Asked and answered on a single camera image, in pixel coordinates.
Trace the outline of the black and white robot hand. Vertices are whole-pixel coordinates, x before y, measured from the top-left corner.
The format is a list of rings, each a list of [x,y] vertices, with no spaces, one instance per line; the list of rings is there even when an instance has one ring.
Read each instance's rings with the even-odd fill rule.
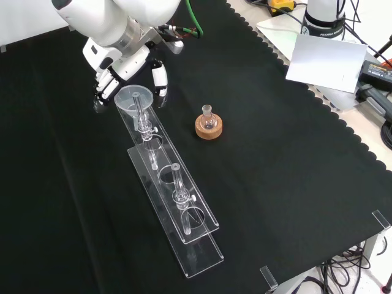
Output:
[[[105,111],[119,90],[130,85],[145,67],[152,72],[154,102],[163,107],[168,95],[168,75],[162,61],[150,57],[150,47],[142,45],[134,54],[124,57],[112,47],[101,47],[91,38],[83,47],[83,55],[96,71],[93,107],[97,113]]]

